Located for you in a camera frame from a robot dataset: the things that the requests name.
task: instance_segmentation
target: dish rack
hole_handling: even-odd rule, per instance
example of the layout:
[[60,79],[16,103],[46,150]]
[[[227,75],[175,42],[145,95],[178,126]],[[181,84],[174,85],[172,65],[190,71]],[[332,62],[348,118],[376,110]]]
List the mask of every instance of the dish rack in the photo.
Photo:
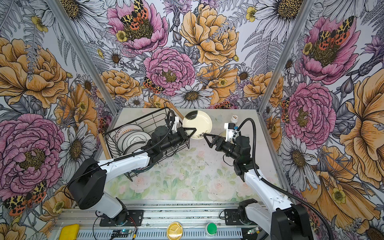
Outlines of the dish rack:
[[[180,119],[184,118],[179,111],[177,111],[173,107],[172,107],[172,109],[175,111],[175,115],[176,114],[179,115]],[[119,127],[116,127],[114,129],[106,132],[105,133],[106,146],[107,146],[108,152],[110,153],[111,157],[116,158],[116,157],[123,156],[123,152],[118,149],[117,142],[115,141],[115,134],[117,133],[117,131],[121,127],[128,125],[128,124],[136,124],[136,125],[139,125],[140,127],[142,127],[144,132],[151,135],[152,132],[155,131],[155,129],[157,127],[167,126],[166,117],[167,117],[167,113],[170,110],[171,109],[169,107],[160,108],[159,110],[156,110],[152,113],[146,114],[140,118],[137,118],[133,121],[130,121],[126,124],[123,124]],[[189,149],[189,140],[186,141],[184,144],[174,146],[171,149],[164,151],[163,152],[164,157],[161,158],[159,161],[157,161],[156,164],[158,164],[159,162],[163,161],[164,159],[166,159],[168,157],[172,157],[175,153],[177,153],[178,151],[180,151],[186,147]],[[141,169],[141,170],[134,170],[132,172],[126,172],[125,176],[127,176],[127,178],[132,181],[133,177],[137,176],[141,172],[148,171],[152,167],[153,167],[153,165],[148,166],[148,167]]]

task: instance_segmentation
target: table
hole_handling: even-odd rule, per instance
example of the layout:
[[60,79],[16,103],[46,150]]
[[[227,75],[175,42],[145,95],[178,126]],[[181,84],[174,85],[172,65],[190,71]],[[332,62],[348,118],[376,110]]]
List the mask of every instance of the table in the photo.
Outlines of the table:
[[[115,124],[123,125],[135,118],[155,111],[151,108],[124,108]],[[194,109],[179,109],[184,116]],[[200,109],[212,119],[212,134],[224,131],[224,123],[230,122],[232,115],[237,115],[239,122],[252,118],[257,128],[256,163],[264,176],[280,187],[276,169],[272,162],[267,143],[255,110],[244,109]],[[252,125],[248,122],[242,127],[242,135],[250,137],[252,143]],[[190,149],[183,149],[174,156],[156,164],[147,172],[140,173],[131,182],[125,175],[120,175],[106,183],[104,190],[122,200],[161,200],[161,201],[204,201],[204,202],[239,202],[245,199],[260,198],[245,184],[233,170],[233,160],[224,157],[224,153],[209,148],[204,139],[191,139]]]

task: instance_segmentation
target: yellow round container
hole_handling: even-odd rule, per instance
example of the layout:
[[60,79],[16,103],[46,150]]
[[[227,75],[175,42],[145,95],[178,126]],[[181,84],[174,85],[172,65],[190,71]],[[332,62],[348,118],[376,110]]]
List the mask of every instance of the yellow round container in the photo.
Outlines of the yellow round container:
[[183,236],[183,227],[178,222],[173,222],[168,226],[167,237],[169,240],[179,240]]

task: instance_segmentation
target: yellow lid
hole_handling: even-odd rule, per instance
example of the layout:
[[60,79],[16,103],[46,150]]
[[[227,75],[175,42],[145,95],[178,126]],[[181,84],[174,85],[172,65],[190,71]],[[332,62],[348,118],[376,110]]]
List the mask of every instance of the yellow lid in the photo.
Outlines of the yellow lid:
[[169,240],[179,240],[183,236],[183,227],[178,222],[173,222],[168,226],[167,237]]
[[61,229],[59,240],[75,240],[79,232],[80,225],[73,224]]

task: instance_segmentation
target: yellow square object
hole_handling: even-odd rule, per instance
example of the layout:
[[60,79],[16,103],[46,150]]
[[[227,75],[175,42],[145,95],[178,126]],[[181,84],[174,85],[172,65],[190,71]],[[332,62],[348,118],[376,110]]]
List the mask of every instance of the yellow square object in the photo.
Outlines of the yellow square object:
[[59,240],[75,240],[79,232],[80,225],[73,224],[62,228]]

